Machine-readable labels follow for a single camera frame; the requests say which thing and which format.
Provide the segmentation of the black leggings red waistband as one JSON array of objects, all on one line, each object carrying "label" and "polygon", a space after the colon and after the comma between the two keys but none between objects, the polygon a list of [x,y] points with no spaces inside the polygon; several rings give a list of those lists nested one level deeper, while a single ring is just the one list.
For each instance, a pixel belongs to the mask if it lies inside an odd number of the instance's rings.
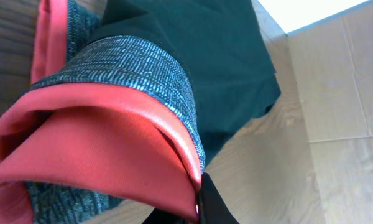
[{"label": "black leggings red waistband", "polygon": [[41,1],[30,80],[0,117],[0,223],[125,199],[199,223],[207,163],[280,96],[250,0]]}]

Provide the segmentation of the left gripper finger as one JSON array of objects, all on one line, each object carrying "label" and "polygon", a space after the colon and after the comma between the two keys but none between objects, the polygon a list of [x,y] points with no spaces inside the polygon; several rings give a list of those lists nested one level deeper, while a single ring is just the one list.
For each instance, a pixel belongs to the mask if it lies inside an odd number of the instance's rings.
[{"label": "left gripper finger", "polygon": [[199,224],[239,224],[207,173],[202,175],[198,192],[198,214]]}]

